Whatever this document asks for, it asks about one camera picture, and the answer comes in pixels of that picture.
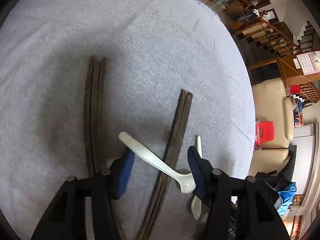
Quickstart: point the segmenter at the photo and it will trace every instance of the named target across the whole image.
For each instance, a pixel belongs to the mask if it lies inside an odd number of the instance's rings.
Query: red stool
[[[272,141],[275,137],[273,122],[259,122],[256,123],[256,135],[254,138],[254,145]]]

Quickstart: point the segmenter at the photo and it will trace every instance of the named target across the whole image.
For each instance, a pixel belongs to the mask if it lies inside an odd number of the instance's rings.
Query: sofa cushion
[[[248,175],[255,176],[257,172],[279,173],[288,162],[288,149],[261,149],[253,153]]]
[[[293,111],[280,78],[252,86],[256,118],[273,122],[274,139],[260,144],[262,148],[287,148],[293,136]]]

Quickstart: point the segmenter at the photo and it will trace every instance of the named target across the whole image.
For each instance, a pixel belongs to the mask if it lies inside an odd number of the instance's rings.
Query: staircase step
[[[298,43],[300,44],[300,45],[302,45],[302,44],[305,44],[305,43],[308,43],[308,42],[312,42],[313,41],[313,39],[311,39],[311,40],[308,40],[308,41],[300,41],[300,40],[298,40]]]
[[[300,41],[305,42],[305,41],[309,41],[312,39],[313,39],[313,35],[309,34],[309,35],[302,36]]]
[[[306,31],[311,31],[311,30],[314,30],[313,26],[306,26]]]
[[[306,48],[302,48],[303,52],[307,52],[307,51],[311,51],[311,50],[312,50],[312,46],[306,47]]]
[[[300,45],[300,49],[312,47],[312,42],[307,42],[305,44]]]
[[[312,30],[312,31],[304,31],[303,32],[303,35],[309,35],[309,34],[314,34],[315,33],[315,30]]]

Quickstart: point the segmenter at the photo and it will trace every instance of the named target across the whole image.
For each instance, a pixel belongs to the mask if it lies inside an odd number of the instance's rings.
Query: white spoon
[[[132,150],[141,159],[161,170],[165,174],[174,178],[179,184],[182,193],[191,193],[196,188],[195,180],[193,179],[192,173],[180,174],[171,169],[167,164],[155,156],[150,150],[144,147],[141,143],[133,139],[126,132],[121,132],[118,136],[119,140],[122,141],[130,150]]]
[[[202,158],[202,150],[201,150],[201,139],[199,135],[196,135],[196,149]],[[201,214],[201,200],[197,196],[195,196],[191,202],[191,211],[196,220],[199,219]]]

